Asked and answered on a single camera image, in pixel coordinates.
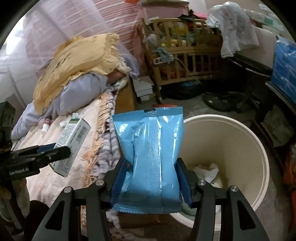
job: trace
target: power strip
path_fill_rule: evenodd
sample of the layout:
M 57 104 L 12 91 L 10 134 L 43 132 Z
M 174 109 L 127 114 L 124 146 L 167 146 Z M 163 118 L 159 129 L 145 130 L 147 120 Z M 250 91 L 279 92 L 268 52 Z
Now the power strip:
M 172 54 L 170 55 L 170 61 L 171 62 L 174 61 L 174 55 L 172 55 Z M 163 62 L 161 57 L 158 57 L 158 58 L 153 59 L 153 63 L 157 65 L 157 64 L 164 64 L 166 62 L 165 61 Z

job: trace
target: barcode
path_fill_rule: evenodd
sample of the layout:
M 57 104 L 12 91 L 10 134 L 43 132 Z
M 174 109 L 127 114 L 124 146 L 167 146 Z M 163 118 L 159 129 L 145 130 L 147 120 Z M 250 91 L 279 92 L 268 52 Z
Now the barcode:
M 76 141 L 80 141 L 81 140 L 81 137 L 84 135 L 84 133 L 87 131 L 87 128 L 84 126 L 82 127 L 80 133 L 78 134 L 77 138 L 76 138 Z

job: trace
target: metal screw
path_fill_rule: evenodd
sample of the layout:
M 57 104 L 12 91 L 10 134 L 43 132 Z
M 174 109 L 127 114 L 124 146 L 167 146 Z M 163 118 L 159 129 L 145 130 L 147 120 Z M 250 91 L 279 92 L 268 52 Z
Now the metal screw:
M 233 191 L 233 192 L 237 192 L 239 189 L 238 189 L 237 186 L 231 186 L 230 190 Z
M 207 182 L 203 179 L 197 181 L 198 185 L 204 186 Z
M 97 186 L 102 186 L 104 184 L 104 180 L 97 180 L 96 185 Z
M 69 193 L 69 192 L 71 192 L 71 190 L 72 190 L 72 188 L 70 188 L 70 187 L 66 187 L 66 188 L 64 188 L 64 192 L 65 192 L 65 193 Z

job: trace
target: white tissue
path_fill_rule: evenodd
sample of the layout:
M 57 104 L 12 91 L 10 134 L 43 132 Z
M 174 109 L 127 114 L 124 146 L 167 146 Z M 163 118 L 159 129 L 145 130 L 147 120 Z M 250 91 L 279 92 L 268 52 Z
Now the white tissue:
M 61 121 L 60 122 L 60 127 L 62 127 L 62 128 L 65 128 L 65 126 L 69 123 L 69 121 L 71 120 L 71 119 L 82 119 L 83 118 L 83 115 L 79 115 L 78 113 L 73 113 L 72 114 L 72 117 L 71 116 L 69 116 L 67 119 L 65 119 L 64 121 Z
M 217 176 L 219 169 L 215 163 L 212 163 L 208 170 L 204 166 L 198 165 L 193 169 L 193 171 L 196 173 L 199 179 L 204 179 L 208 183 L 211 183 Z
M 202 165 L 198 165 L 196 168 L 193 169 L 199 179 L 206 180 L 210 183 L 213 187 L 222 188 L 222 181 L 218 175 L 219 169 L 215 163 L 212 163 L 209 168 Z M 221 206 L 216 205 L 216 214 L 220 212 Z

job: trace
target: small bottle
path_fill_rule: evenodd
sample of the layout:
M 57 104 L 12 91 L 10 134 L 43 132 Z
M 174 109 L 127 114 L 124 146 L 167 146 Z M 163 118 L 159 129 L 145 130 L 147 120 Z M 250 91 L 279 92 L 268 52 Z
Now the small bottle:
M 48 132 L 48 129 L 50 127 L 50 124 L 51 124 L 51 119 L 46 118 L 45 119 L 45 123 L 43 124 L 42 131 L 41 132 Z

